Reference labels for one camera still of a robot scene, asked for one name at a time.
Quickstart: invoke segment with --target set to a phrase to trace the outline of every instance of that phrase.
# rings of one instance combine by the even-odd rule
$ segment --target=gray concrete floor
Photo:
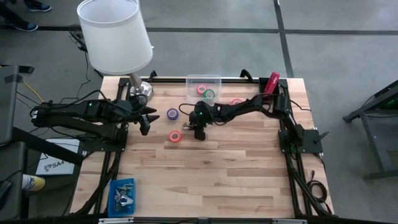
[[[53,7],[49,13],[27,12],[21,2],[11,8],[42,25],[78,23],[80,0],[46,2]],[[141,4],[147,27],[278,28],[272,0],[142,0]],[[280,8],[286,29],[398,29],[398,2],[394,0],[281,0]],[[217,73],[231,77],[245,68],[255,77],[268,77],[271,71],[287,76],[279,34],[158,32],[149,37],[155,47],[154,58],[141,75],[157,70],[161,76]],[[347,125],[341,118],[397,79],[398,36],[287,35],[287,43],[294,77],[305,79],[315,125],[330,132],[323,147],[336,214],[396,222],[398,178],[362,180],[364,174],[377,171],[376,162],[362,124],[354,121]],[[45,100],[74,96],[85,81],[84,55],[67,32],[0,30],[0,63],[35,67],[35,72],[24,78]],[[81,95],[101,86],[100,77],[91,67],[88,71],[92,81]],[[19,91],[35,97],[23,85]],[[17,102],[17,127],[34,128],[29,110]],[[42,135],[52,136],[58,134],[49,131]],[[32,216],[61,214],[72,191],[69,186],[34,197]]]

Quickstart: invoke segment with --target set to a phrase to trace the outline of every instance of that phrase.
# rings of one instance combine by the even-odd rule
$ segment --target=yellow cable
[[[34,93],[34,94],[36,94],[36,96],[39,98],[39,100],[43,103],[44,102],[44,100],[43,100],[43,98],[28,84],[28,83],[26,83],[26,82],[24,82],[24,84],[25,84],[25,86],[27,87],[27,88],[29,88],[30,90],[32,90],[32,92]]]

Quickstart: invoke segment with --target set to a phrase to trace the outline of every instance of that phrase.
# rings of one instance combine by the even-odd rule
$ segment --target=tape roll
[[[169,140],[171,142],[179,142],[181,140],[181,134],[179,131],[172,131],[169,134]]]
[[[197,93],[199,95],[203,95],[206,90],[207,90],[207,86],[206,85],[204,85],[204,84],[197,85]]]
[[[241,100],[241,99],[234,99],[232,102],[231,102],[231,105],[235,105],[235,104],[238,104],[238,103],[242,103],[243,101]]]
[[[176,110],[176,109],[174,109],[174,108],[169,109],[169,110],[167,111],[167,117],[168,117],[170,120],[175,120],[175,119],[177,119],[177,118],[178,118],[178,110]]]
[[[214,91],[213,90],[206,90],[205,92],[204,92],[204,97],[205,98],[214,98]]]

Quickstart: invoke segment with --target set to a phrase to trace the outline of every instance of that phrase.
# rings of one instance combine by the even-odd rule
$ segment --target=blue box
[[[120,202],[115,201],[115,196],[117,195],[116,190],[118,192],[125,190],[126,195],[133,199],[132,204],[121,206]],[[108,217],[123,217],[126,215],[134,214],[136,209],[136,183],[134,178],[130,179],[122,179],[122,180],[111,180],[109,185],[109,194],[108,194]]]

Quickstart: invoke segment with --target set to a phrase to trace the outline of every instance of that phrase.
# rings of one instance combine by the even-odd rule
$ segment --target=white lamp shade
[[[126,75],[152,59],[137,0],[85,0],[77,7],[91,65],[110,75]]]

